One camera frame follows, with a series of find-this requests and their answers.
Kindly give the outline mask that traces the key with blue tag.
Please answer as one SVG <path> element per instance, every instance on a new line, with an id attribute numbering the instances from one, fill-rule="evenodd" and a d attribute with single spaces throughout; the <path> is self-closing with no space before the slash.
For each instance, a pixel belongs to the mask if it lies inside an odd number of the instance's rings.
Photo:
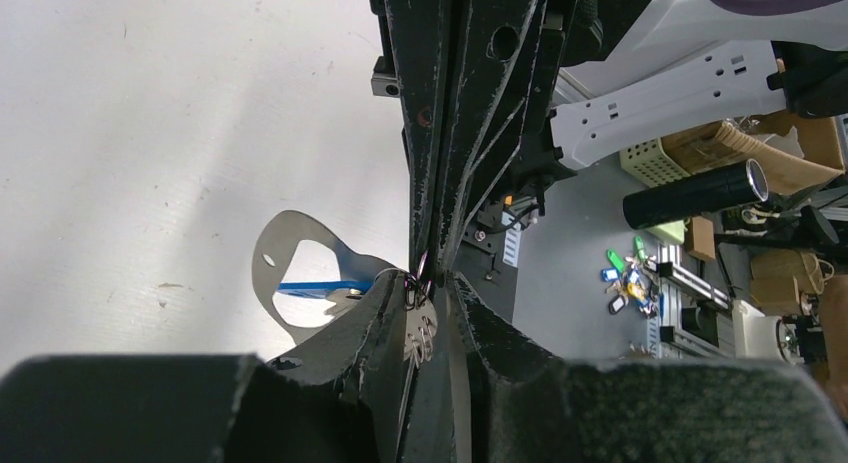
<path id="1" fill-rule="evenodd" d="M 372 287 L 370 281 L 281 282 L 277 292 L 308 299 L 359 299 Z"/>

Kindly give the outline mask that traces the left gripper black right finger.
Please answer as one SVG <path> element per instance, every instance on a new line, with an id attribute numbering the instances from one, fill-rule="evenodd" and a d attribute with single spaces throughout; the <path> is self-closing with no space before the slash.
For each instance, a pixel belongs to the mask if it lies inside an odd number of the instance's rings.
<path id="1" fill-rule="evenodd" d="M 461 462 L 843 462 L 817 384 L 752 359 L 566 360 L 445 279 Z"/>

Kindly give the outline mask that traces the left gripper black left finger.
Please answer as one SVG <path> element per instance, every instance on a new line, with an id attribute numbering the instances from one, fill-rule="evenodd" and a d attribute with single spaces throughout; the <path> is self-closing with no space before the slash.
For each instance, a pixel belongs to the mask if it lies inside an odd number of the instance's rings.
<path id="1" fill-rule="evenodd" d="M 405 278 L 283 356 L 51 355 L 1 381 L 5 462 L 394 462 Z"/>

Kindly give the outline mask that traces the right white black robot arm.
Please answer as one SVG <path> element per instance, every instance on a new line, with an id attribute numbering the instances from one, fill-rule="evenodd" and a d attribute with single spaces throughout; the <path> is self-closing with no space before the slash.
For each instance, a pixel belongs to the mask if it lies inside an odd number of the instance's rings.
<path id="1" fill-rule="evenodd" d="M 573 172 L 714 120 L 847 109 L 847 0 L 369 0 L 372 79 L 395 97 L 410 259 L 449 272 L 520 150 L 559 134 Z"/>

